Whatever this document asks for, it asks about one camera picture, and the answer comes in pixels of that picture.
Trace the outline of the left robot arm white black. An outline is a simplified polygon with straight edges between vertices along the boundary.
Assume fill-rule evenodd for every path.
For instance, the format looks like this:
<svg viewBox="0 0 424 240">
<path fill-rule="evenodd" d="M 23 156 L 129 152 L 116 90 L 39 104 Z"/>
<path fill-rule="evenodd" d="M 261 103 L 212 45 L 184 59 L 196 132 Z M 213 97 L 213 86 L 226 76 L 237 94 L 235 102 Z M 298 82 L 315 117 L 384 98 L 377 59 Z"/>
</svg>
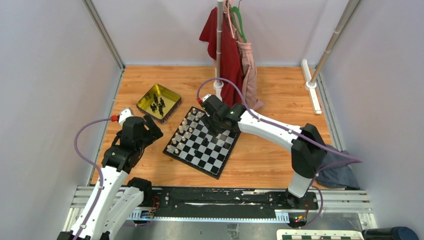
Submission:
<svg viewBox="0 0 424 240">
<path fill-rule="evenodd" d="M 106 121 L 118 122 L 121 130 L 105 151 L 101 166 L 89 161 L 98 172 L 97 183 L 78 219 L 69 231 L 59 233 L 59 240 L 113 240 L 136 207 L 156 210 L 160 205 L 152 183 L 139 177 L 127 183 L 118 200 L 116 195 L 146 147 L 163 136 L 162 131 L 150 115 L 135 116 L 129 107 Z"/>
</svg>

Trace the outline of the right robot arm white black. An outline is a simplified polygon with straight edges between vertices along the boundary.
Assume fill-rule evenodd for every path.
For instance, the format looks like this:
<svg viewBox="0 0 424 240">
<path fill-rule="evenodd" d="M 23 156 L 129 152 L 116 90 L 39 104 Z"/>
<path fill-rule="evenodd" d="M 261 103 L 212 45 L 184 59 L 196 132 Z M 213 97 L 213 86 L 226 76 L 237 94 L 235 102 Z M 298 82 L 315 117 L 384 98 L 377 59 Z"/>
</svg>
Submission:
<svg viewBox="0 0 424 240">
<path fill-rule="evenodd" d="M 292 209 L 306 206 L 307 190 L 327 155 L 325 143 L 314 125 L 285 124 L 242 104 L 229 107 L 213 94 L 205 95 L 199 103 L 205 110 L 202 121 L 214 134 L 225 131 L 251 134 L 286 149 L 291 154 L 294 174 L 282 201 Z"/>
</svg>

